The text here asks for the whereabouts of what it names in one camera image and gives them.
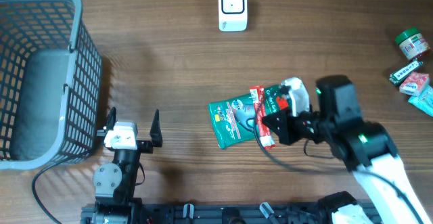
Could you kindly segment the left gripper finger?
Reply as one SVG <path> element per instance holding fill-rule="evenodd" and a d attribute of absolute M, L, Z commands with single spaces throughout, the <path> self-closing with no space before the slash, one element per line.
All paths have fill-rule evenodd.
<path fill-rule="evenodd" d="M 152 121 L 152 126 L 150 129 L 150 137 L 154 147 L 162 147 L 163 138 L 160 128 L 160 113 L 159 110 L 155 111 L 154 118 Z"/>
<path fill-rule="evenodd" d="M 106 116 L 106 123 L 103 127 L 104 131 L 108 131 L 114 128 L 114 125 L 116 123 L 116 108 L 112 107 Z"/>

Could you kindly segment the red toothpaste tube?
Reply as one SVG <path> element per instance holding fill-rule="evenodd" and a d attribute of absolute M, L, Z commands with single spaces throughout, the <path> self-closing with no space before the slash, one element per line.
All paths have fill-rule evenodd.
<path fill-rule="evenodd" d="M 265 88 L 261 85 L 252 86 L 250 87 L 250 95 L 255 111 L 255 129 L 258 133 L 258 142 L 265 150 L 270 150 L 275 147 L 275 142 L 269 128 L 262 123 L 263 117 L 267 115 L 265 110 Z"/>

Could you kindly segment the green 3M gloves package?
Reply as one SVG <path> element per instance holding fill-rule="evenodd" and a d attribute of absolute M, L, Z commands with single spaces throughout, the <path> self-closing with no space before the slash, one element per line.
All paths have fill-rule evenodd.
<path fill-rule="evenodd" d="M 283 97 L 278 85 L 265 88 L 267 115 L 290 106 L 291 101 Z M 255 111 L 250 92 L 231 99 L 212 102 L 208 105 L 208 111 L 220 149 L 224 150 L 255 138 Z"/>

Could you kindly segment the red white small packet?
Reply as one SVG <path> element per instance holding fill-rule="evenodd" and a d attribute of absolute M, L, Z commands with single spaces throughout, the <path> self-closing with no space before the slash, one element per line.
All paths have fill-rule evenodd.
<path fill-rule="evenodd" d="M 430 75 L 412 72 L 400 85 L 399 92 L 406 95 L 419 96 L 429 85 Z"/>

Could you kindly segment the light green wipes packet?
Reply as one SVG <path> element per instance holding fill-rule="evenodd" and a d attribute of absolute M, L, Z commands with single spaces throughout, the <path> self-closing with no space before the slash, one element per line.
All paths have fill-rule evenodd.
<path fill-rule="evenodd" d="M 426 114 L 433 116 L 433 89 L 431 86 L 428 85 L 420 95 L 411 96 L 408 102 Z"/>

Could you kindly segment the green lid plastic jar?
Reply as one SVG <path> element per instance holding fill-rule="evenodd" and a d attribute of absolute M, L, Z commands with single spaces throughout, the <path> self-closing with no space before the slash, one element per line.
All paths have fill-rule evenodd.
<path fill-rule="evenodd" d="M 395 42 L 409 61 L 419 59 L 430 51 L 430 45 L 416 27 L 403 31 Z"/>

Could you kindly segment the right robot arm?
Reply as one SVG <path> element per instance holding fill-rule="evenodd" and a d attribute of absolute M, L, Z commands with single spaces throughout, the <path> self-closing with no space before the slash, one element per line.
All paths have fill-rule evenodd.
<path fill-rule="evenodd" d="M 289 106 L 260 122 L 280 143 L 291 145 L 300 139 L 328 143 L 333 156 L 365 190 L 383 223 L 430 223 L 396 144 L 380 123 L 363 120 L 355 86 L 347 76 L 317 80 L 317 112 L 311 110 L 309 94 L 299 78 L 285 80 L 279 89 Z"/>

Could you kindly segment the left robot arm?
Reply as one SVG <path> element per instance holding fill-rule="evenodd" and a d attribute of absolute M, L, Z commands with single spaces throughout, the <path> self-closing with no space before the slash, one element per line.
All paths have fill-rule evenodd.
<path fill-rule="evenodd" d="M 113 107 L 106 118 L 106 124 L 97 131 L 105 148 L 113 151 L 110 163 L 103 164 L 93 174 L 95 204 L 82 209 L 81 223 L 152 223 L 141 198 L 134 197 L 135 188 L 143 182 L 137 181 L 142 154 L 151 154 L 154 148 L 163 144 L 159 111 L 155 111 L 150 128 L 150 139 L 137 138 L 137 123 L 116 119 Z"/>

